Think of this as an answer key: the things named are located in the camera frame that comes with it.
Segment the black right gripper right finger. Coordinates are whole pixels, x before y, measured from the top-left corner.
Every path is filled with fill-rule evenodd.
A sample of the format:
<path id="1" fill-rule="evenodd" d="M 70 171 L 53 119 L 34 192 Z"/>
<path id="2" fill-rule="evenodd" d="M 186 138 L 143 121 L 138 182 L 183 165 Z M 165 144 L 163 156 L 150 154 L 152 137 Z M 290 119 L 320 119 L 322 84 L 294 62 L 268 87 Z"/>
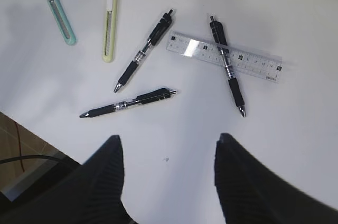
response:
<path id="1" fill-rule="evenodd" d="M 337 223 L 337 210 L 292 186 L 222 133 L 214 185 L 226 223 Z"/>

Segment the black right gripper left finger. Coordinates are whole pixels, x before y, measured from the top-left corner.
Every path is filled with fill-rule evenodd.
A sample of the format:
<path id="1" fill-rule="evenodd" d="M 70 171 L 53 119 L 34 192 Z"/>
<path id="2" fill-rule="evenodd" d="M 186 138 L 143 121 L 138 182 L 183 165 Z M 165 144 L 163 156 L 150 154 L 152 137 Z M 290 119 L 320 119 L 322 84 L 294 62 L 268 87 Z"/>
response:
<path id="1" fill-rule="evenodd" d="M 1 223 L 135 223 L 121 201 L 124 153 L 118 135 L 46 193 L 1 216 Z"/>

